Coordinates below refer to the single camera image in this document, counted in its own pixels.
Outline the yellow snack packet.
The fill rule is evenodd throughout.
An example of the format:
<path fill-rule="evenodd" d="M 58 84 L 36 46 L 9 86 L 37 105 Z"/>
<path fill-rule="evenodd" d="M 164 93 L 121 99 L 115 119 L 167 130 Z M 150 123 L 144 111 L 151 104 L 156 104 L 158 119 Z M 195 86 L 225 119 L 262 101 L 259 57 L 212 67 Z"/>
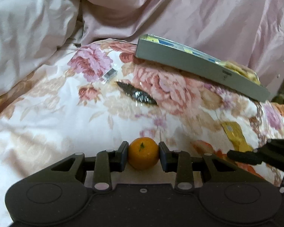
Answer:
<path fill-rule="evenodd" d="M 248 145 L 241 130 L 241 126 L 237 122 L 225 121 L 221 123 L 228 139 L 232 143 L 234 150 L 239 152 L 253 151 L 253 148 Z"/>

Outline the small orange mandarin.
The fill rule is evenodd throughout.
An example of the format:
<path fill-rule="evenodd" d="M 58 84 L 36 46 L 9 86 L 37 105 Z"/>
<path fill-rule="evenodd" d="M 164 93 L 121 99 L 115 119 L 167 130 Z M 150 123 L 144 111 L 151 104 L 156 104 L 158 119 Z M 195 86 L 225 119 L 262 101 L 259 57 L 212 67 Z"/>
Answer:
<path fill-rule="evenodd" d="M 149 137 L 137 138 L 128 147 L 128 162 L 136 170 L 148 170 L 159 160 L 159 146 Z"/>

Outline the bread snack in wrapper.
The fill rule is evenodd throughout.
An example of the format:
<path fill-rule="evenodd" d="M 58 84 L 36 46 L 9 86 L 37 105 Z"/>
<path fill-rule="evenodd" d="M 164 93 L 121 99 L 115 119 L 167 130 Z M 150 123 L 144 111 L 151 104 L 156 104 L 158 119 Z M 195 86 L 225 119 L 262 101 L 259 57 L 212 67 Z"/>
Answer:
<path fill-rule="evenodd" d="M 236 72 L 237 74 L 249 79 L 253 83 L 260 85 L 260 80 L 256 72 L 251 70 L 248 67 L 242 66 L 234 61 L 221 61 L 218 63 L 220 66 L 225 67 L 231 71 Z"/>

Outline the floral quilt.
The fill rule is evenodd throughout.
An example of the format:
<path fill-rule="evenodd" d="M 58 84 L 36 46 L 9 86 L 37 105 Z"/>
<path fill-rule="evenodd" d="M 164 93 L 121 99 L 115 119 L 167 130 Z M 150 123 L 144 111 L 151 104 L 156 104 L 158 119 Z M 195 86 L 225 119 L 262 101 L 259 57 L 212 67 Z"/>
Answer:
<path fill-rule="evenodd" d="M 222 122 L 241 126 L 248 145 L 284 139 L 284 117 L 196 75 L 135 57 L 135 45 L 102 40 L 67 45 L 0 98 L 0 226 L 11 219 L 4 196 L 15 182 L 76 152 L 95 156 L 126 140 L 149 137 L 193 156 L 234 149 Z M 117 75 L 100 78 L 111 68 Z M 125 82 L 156 105 L 125 95 Z"/>

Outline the grey snack box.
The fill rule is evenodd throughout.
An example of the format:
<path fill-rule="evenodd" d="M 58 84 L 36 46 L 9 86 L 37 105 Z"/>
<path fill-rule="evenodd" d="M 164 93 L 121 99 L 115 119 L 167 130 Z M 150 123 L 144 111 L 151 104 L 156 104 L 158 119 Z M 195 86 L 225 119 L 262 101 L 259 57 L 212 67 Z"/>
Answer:
<path fill-rule="evenodd" d="M 256 101 L 264 102 L 270 96 L 270 92 L 261 84 L 226 68 L 225 63 L 219 59 L 162 37 L 152 34 L 140 36 L 135 55 L 137 58 L 196 74 Z"/>

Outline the dark seaweed snack packet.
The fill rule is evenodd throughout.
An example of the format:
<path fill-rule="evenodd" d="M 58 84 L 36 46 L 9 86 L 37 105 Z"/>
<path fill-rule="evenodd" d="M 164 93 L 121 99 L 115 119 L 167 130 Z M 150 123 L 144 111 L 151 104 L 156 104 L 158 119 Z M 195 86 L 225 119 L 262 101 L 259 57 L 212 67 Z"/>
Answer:
<path fill-rule="evenodd" d="M 129 96 L 133 100 L 139 103 L 157 106 L 156 100 L 147 92 L 125 82 L 116 82 L 116 84 L 123 91 L 125 95 Z"/>

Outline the clear wrapper with barcode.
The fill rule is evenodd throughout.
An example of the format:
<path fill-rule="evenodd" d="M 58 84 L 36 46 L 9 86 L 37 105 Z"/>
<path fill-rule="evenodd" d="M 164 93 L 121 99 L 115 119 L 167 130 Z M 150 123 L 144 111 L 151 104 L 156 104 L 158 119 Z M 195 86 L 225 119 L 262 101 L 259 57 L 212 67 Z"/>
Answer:
<path fill-rule="evenodd" d="M 117 75 L 117 70 L 111 68 L 100 78 L 100 81 L 102 84 L 106 84 L 110 82 L 116 75 Z"/>

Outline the pink satin curtain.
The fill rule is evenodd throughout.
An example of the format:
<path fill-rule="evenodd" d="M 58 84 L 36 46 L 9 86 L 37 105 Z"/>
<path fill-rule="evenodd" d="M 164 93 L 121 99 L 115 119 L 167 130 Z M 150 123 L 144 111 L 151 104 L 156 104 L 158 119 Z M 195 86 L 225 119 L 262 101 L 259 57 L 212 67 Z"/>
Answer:
<path fill-rule="evenodd" d="M 254 70 L 275 94 L 284 83 L 284 0 L 81 0 L 87 45 L 153 34 Z"/>

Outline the pale pink duvet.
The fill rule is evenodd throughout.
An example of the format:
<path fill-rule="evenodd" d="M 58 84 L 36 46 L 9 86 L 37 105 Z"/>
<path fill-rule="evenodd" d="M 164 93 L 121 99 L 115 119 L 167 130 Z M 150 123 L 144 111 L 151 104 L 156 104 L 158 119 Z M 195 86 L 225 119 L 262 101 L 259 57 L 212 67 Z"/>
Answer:
<path fill-rule="evenodd" d="M 0 0 L 0 96 L 73 34 L 80 0 Z"/>

